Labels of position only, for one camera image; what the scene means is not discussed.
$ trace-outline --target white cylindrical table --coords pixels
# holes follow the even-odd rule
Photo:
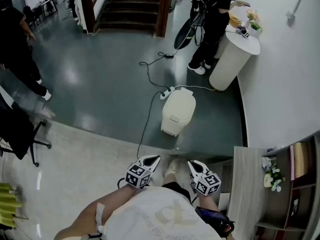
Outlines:
[[[235,28],[227,26],[227,45],[209,78],[210,85],[217,91],[225,91],[250,56],[260,54],[260,43],[256,37],[250,35],[245,38],[235,31]]]

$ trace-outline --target dark green floor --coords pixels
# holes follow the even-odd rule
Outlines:
[[[174,53],[174,39],[189,17],[190,0],[179,1],[169,15],[165,38],[132,31],[106,31],[84,35],[64,4],[38,31],[33,59],[52,93],[44,103],[8,70],[0,73],[0,85],[30,112],[99,135],[139,143],[156,91],[148,82],[140,61],[152,62],[158,52]],[[209,73],[197,75],[187,63],[197,49],[192,41],[175,59],[162,59],[150,66],[150,77],[167,86],[209,87]],[[235,89],[213,92],[192,88],[196,109],[190,124],[178,137],[160,131],[165,101],[155,99],[143,144],[190,153],[232,156],[242,145],[240,109]]]

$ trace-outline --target sneaker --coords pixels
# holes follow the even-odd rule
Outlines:
[[[198,67],[198,68],[191,68],[188,66],[186,66],[188,68],[188,70],[192,70],[194,72],[196,72],[198,75],[203,75],[204,73],[206,73],[206,69],[202,66]]]
[[[206,61],[204,61],[204,68],[206,70],[210,70],[211,69],[211,65],[206,64]]]
[[[48,90],[46,90],[46,93],[44,96],[42,96],[42,98],[44,98],[46,101],[50,100],[51,99],[51,94]]]
[[[169,163],[168,169],[163,174],[163,177],[167,178],[169,174],[174,174],[176,175],[177,170],[179,168],[179,158],[174,158],[171,160]]]

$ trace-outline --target white trash can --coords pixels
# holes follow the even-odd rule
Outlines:
[[[185,88],[171,93],[162,110],[161,131],[176,137],[189,124],[196,108],[192,94]]]

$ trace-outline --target staircase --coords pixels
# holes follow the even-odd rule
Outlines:
[[[160,0],[108,0],[99,29],[136,29],[155,32]]]

